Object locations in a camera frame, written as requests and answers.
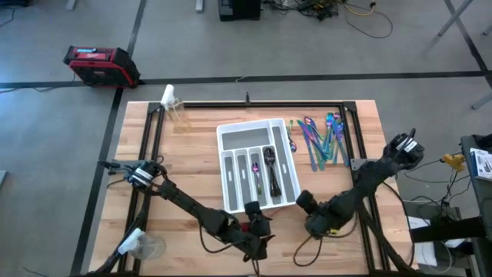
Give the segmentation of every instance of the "table leg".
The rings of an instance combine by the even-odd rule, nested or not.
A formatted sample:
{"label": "table leg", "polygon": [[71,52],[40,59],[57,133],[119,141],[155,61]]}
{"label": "table leg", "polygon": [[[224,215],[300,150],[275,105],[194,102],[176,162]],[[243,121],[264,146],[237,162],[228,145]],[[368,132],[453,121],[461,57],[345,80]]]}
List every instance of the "table leg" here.
{"label": "table leg", "polygon": [[463,4],[456,10],[456,12],[449,18],[449,20],[444,24],[443,28],[439,31],[438,35],[444,35],[444,33],[453,25],[453,23],[458,19],[462,12],[471,4],[473,0],[464,0]]}
{"label": "table leg", "polygon": [[492,101],[492,93],[489,93],[488,95],[485,95],[482,99],[476,101],[471,108],[472,109],[479,109],[481,106],[487,104],[488,102]]}
{"label": "table leg", "polygon": [[76,3],[77,3],[77,0],[68,0],[65,8],[67,9],[67,11],[73,11]]}
{"label": "table leg", "polygon": [[489,28],[487,28],[487,30],[485,30],[484,35],[488,35],[490,33],[490,31],[492,31],[492,24],[490,24]]}
{"label": "table leg", "polygon": [[197,11],[197,13],[203,12],[204,2],[205,2],[205,0],[197,0],[197,4],[194,7],[194,9]]}

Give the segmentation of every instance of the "black box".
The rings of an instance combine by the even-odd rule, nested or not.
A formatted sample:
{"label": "black box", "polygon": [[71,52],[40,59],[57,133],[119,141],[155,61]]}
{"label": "black box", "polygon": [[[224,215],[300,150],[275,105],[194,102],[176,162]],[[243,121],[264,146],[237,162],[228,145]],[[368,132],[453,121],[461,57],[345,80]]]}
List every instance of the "black box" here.
{"label": "black box", "polygon": [[260,19],[261,0],[218,0],[221,21]]}

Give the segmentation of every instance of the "spray bottle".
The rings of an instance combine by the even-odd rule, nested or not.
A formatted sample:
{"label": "spray bottle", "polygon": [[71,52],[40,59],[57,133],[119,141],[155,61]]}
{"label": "spray bottle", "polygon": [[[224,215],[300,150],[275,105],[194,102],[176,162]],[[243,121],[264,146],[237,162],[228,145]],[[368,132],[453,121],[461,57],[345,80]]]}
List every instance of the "spray bottle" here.
{"label": "spray bottle", "polygon": [[170,120],[175,125],[175,132],[189,132],[191,129],[190,121],[185,111],[185,104],[175,97],[175,87],[167,85],[162,96],[161,105],[164,106]]}

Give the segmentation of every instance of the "metal pole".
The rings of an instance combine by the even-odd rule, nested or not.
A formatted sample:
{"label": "metal pole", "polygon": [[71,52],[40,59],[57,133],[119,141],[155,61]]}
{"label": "metal pole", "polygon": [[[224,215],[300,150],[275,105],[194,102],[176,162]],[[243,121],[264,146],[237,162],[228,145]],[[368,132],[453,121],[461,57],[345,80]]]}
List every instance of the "metal pole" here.
{"label": "metal pole", "polygon": [[479,109],[481,106],[487,104],[488,102],[492,101],[492,93],[489,93],[488,95],[485,95],[482,99],[476,101],[471,108],[472,109]]}
{"label": "metal pole", "polygon": [[438,35],[444,35],[444,33],[453,25],[453,23],[460,17],[461,13],[467,9],[468,5],[471,4],[473,0],[464,0],[463,4],[456,10],[456,12],[449,18],[449,20],[444,24],[443,28],[439,31]]}
{"label": "metal pole", "polygon": [[492,31],[492,24],[489,26],[489,28],[487,28],[487,30],[485,30],[484,35],[488,35],[490,31]]}

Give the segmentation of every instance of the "black floor stripe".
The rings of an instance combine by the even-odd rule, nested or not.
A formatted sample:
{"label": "black floor stripe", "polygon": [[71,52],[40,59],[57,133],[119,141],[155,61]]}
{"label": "black floor stripe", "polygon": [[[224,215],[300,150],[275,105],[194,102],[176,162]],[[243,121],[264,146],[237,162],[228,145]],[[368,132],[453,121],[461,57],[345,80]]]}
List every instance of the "black floor stripe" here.
{"label": "black floor stripe", "polygon": [[[451,14],[454,14],[456,12],[456,10],[454,9],[454,6],[450,0],[444,0],[444,3],[446,3],[447,9],[449,9],[449,12]],[[477,64],[478,64],[478,67],[480,68],[480,70],[483,72],[488,71],[487,66],[485,65],[485,62],[482,59],[482,56],[478,52],[477,47],[475,47],[475,44],[470,37],[470,34],[468,34],[467,29],[464,27],[463,22],[461,21],[461,19],[459,17],[456,19],[455,24],[460,29],[460,32],[464,38],[464,41],[467,43],[468,48],[470,49],[472,56],[475,58],[475,61],[477,61]]]}
{"label": "black floor stripe", "polygon": [[269,76],[231,76],[209,78],[159,78],[142,80],[145,85],[190,85],[234,82],[307,82],[307,81],[343,81],[343,80],[377,80],[405,78],[456,78],[483,77],[492,72],[414,72],[414,73],[374,73],[374,74],[320,74],[320,75],[269,75]]}
{"label": "black floor stripe", "polygon": [[[102,147],[98,157],[98,159],[102,161],[108,159],[109,145],[111,144],[111,138],[113,136],[113,129],[115,127],[116,116],[118,115],[118,109],[120,107],[122,94],[123,89],[119,88],[116,90],[115,97],[113,98],[113,104],[111,105],[111,111],[109,112],[108,117],[108,124],[106,125],[105,136],[102,139]],[[104,168],[102,168],[101,166],[97,166],[97,161],[95,161],[95,164],[96,168],[94,178],[92,179],[91,192],[89,193],[87,207],[85,208],[84,221],[82,222],[80,236],[78,237],[74,261],[71,264],[71,275],[79,274],[82,269],[85,250],[87,249],[87,242],[91,233],[92,220],[94,219],[95,207],[99,197],[101,180],[105,172]]]}
{"label": "black floor stripe", "polygon": [[[135,23],[133,31],[131,33],[130,42],[128,43],[127,51],[130,56],[133,55],[135,50],[135,43],[137,42],[138,30],[140,28],[141,19],[144,14],[144,9],[147,4],[147,0],[140,0],[138,6],[137,16],[135,17]],[[111,111],[109,112],[108,123],[106,124],[105,135],[102,140],[101,151],[99,152],[99,160],[107,160],[109,147],[111,146],[111,139],[113,131],[115,130],[116,117],[118,116],[118,110],[121,104],[121,97],[123,96],[123,88],[117,88],[113,103],[111,105]],[[77,249],[75,250],[75,256],[73,263],[71,264],[71,275],[77,275],[81,272],[84,262],[85,250],[87,249],[88,238],[91,234],[92,222],[94,220],[95,208],[98,203],[99,191],[101,190],[101,181],[105,170],[101,166],[96,165],[94,178],[92,179],[91,191],[89,193],[87,207],[85,209],[84,221],[78,237]]]}
{"label": "black floor stripe", "polygon": [[[383,80],[406,78],[456,78],[492,76],[492,71],[466,72],[410,72],[410,73],[367,73],[367,74],[318,74],[318,75],[266,75],[266,76],[231,76],[202,78],[155,78],[143,79],[142,85],[190,85],[232,82],[309,82],[309,81],[343,81],[343,80]],[[86,87],[82,82],[13,82],[0,83],[0,88],[48,88],[48,87]]]}

